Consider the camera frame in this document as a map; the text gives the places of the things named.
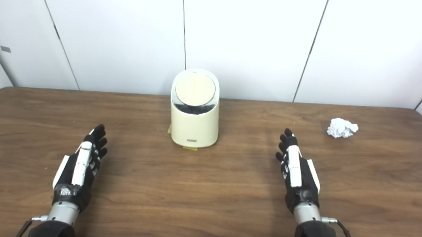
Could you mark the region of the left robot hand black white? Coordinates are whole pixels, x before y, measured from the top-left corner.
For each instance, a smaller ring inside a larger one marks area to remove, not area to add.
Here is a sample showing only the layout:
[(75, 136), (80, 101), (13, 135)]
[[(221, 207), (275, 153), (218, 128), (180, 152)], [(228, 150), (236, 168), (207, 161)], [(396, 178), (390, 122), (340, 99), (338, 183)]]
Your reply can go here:
[(52, 182), (52, 204), (69, 202), (82, 212), (92, 197), (92, 186), (107, 154), (105, 125), (99, 124), (84, 137), (71, 155), (65, 155)]

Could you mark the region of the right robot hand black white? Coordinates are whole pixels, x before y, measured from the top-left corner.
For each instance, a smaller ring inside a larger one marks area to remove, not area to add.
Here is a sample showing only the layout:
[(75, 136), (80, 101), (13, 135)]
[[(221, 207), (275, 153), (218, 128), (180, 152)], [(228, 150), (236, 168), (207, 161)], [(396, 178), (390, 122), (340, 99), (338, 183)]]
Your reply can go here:
[(287, 208), (293, 213), (303, 203), (320, 207), (321, 185), (313, 160), (302, 156), (297, 138), (289, 128), (281, 134), (280, 141), (276, 159), (285, 183)]

